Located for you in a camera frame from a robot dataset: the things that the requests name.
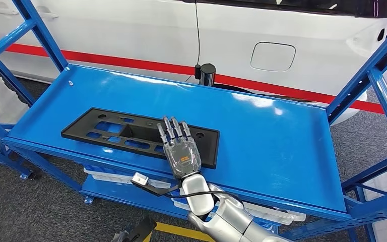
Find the car window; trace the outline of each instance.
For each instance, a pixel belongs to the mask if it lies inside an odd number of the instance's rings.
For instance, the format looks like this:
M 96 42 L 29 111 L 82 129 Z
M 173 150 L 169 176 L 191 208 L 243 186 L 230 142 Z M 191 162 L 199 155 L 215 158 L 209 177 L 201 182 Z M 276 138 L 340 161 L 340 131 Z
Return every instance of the car window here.
M 387 0 L 197 0 L 199 3 L 387 18 Z

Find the red stripe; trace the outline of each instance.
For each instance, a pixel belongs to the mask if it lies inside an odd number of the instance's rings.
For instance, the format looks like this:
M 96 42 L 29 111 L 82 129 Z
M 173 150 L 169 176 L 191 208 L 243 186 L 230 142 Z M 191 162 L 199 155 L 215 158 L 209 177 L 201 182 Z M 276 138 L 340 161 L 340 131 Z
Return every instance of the red stripe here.
M 48 56 L 46 51 L 42 47 L 30 46 L 24 44 L 12 44 L 7 51 L 15 53 L 23 53 L 37 56 Z M 137 68 L 144 70 L 160 71 L 160 72 L 169 72 L 176 74 L 186 74 L 193 75 L 195 73 L 194 67 L 187 67 L 181 65 L 159 63 L 159 62 L 149 62 L 147 60 L 138 60 L 138 59 L 129 59 L 115 56 L 106 56 L 100 54 L 90 54 L 75 52 L 70 50 L 62 50 L 63 55 L 66 59 L 72 61 L 81 61 L 97 64 L 105 64 L 111 66 L 119 67 L 129 67 Z M 301 89 L 284 87 L 275 84 L 263 83 L 252 81 L 243 78 L 230 77 L 225 75 L 216 75 L 216 82 L 227 84 L 231 86 L 243 87 L 263 92 L 270 92 L 275 94 L 280 94 L 284 96 L 294 97 L 305 99 L 309 101 L 317 101 L 323 103 L 330 103 L 335 96 L 322 94 L 317 92 L 305 91 Z M 356 108 L 364 111 L 383 113 L 382 106 L 378 103 L 364 102 L 364 101 L 355 101 L 351 108 Z

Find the yellow line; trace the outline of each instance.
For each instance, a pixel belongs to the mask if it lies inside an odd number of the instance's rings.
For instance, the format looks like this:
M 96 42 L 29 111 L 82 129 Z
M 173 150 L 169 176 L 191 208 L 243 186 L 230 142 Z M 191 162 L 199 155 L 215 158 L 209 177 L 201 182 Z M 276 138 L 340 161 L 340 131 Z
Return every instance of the yellow line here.
M 207 242 L 214 242 L 214 240 L 210 238 L 208 235 L 206 235 L 205 233 L 195 231 L 192 229 L 177 227 L 170 224 L 157 222 L 157 226 L 155 229 L 166 233 L 172 233 L 172 234 L 181 235 L 189 238 L 195 238 L 195 239 L 199 239 Z
M 153 233 L 153 232 L 151 232 L 151 233 L 146 237 L 146 239 L 145 239 L 143 242 L 149 242 L 149 241 L 151 240 L 152 233 Z

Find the rectangular hole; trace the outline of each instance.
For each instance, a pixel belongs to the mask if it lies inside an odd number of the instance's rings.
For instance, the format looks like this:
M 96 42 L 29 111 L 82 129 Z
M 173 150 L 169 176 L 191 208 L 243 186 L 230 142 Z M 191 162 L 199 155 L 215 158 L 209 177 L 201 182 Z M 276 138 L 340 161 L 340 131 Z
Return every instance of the rectangular hole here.
M 113 142 L 113 143 L 119 143 L 121 141 L 121 138 L 116 137 L 116 136 L 111 136 L 108 141 Z
M 102 130 L 111 133 L 119 133 L 122 130 L 123 125 L 101 121 L 94 127 L 97 130 Z
M 162 143 L 159 131 L 156 128 L 148 128 L 136 125 L 126 125 L 122 130 L 121 136 L 127 138 L 136 138 L 141 140 L 147 140 L 157 143 Z
M 132 119 L 132 118 L 120 117 L 119 119 L 126 122 L 126 123 L 134 123 L 134 119 Z
M 164 147 L 162 147 L 161 145 L 157 145 L 154 150 L 155 152 L 164 154 Z
M 100 138 L 100 137 L 101 137 L 101 134 L 96 133 L 96 132 L 89 132 L 89 133 L 87 134 L 87 137 L 90 137 L 90 138 L 93 138 L 93 139 L 97 139 L 97 138 Z
M 141 148 L 141 149 L 149 149 L 151 147 L 148 143 L 139 142 L 135 140 L 126 140 L 125 144 L 136 148 Z

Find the black cylinder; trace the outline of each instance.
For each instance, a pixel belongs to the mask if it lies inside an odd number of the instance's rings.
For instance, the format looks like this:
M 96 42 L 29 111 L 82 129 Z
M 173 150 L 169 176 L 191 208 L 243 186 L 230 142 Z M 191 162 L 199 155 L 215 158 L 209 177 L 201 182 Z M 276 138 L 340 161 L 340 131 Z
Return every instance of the black cylinder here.
M 216 67 L 214 67 L 214 65 L 210 63 L 202 65 L 200 85 L 210 86 L 210 87 L 213 86 L 215 75 L 216 75 Z

